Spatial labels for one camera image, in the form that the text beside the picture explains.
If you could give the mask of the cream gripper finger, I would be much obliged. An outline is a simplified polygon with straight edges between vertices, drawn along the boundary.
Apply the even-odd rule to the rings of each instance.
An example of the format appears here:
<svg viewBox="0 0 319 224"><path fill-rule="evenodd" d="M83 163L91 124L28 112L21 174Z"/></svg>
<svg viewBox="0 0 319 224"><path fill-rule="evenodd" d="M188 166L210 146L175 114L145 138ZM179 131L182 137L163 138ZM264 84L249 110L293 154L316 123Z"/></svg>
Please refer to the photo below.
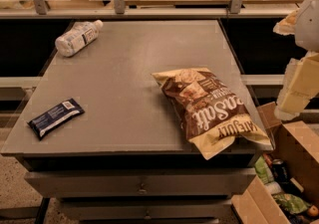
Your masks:
<svg viewBox="0 0 319 224"><path fill-rule="evenodd" d="M284 19L279 21L273 28L273 32L279 35L287 36L295 34L295 25L297 20L298 10L288 14Z"/></svg>

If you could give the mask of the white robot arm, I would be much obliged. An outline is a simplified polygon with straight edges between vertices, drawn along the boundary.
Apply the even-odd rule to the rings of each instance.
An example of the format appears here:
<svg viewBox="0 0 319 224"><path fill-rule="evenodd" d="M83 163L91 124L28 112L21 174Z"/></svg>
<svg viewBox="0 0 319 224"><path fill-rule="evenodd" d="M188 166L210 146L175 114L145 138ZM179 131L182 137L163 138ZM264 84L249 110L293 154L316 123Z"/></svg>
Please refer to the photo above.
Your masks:
<svg viewBox="0 0 319 224"><path fill-rule="evenodd" d="M319 0L304 0L274 26L273 32L293 35L295 44L307 51L300 60L290 60L276 102L275 116L292 120L319 94Z"/></svg>

